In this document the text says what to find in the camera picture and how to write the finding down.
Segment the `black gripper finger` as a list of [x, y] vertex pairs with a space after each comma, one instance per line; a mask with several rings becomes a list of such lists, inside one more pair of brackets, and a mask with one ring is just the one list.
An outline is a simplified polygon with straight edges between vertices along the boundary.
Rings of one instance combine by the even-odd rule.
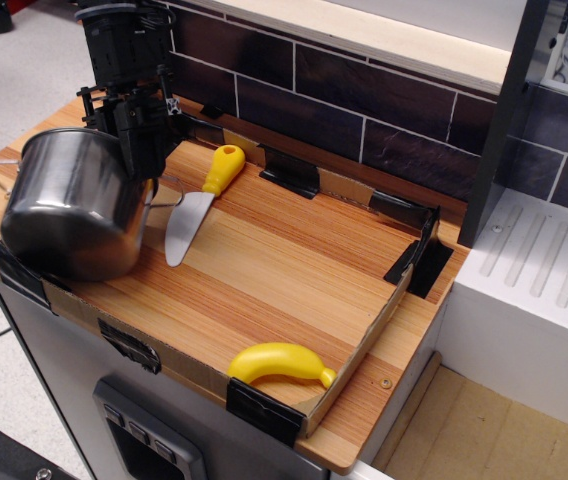
[[116, 126], [125, 170], [130, 179], [154, 179], [183, 137], [165, 119], [145, 121], [135, 112], [117, 112]]
[[98, 130], [108, 135], [117, 134], [115, 107], [117, 101], [109, 97], [83, 97], [85, 116], [82, 118], [87, 128]]

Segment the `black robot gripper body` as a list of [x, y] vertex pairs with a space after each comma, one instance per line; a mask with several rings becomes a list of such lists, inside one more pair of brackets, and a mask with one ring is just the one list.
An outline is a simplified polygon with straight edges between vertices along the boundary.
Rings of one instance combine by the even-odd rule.
[[179, 112], [170, 94], [169, 53], [175, 13], [155, 1], [78, 1], [75, 19], [86, 38], [95, 85], [83, 97], [109, 97], [117, 112], [145, 121]]

